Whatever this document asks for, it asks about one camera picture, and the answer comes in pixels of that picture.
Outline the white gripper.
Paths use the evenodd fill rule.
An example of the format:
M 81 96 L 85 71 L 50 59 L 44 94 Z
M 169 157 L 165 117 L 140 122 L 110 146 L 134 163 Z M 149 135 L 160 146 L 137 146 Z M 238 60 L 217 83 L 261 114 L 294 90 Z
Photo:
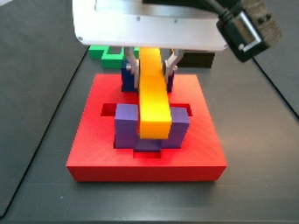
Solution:
M 138 86 L 137 47 L 173 48 L 162 61 L 164 81 L 173 75 L 184 50 L 217 52 L 226 42 L 214 14 L 190 7 L 144 4 L 141 0 L 72 0 L 74 35 L 90 46 L 124 46 L 126 70 Z

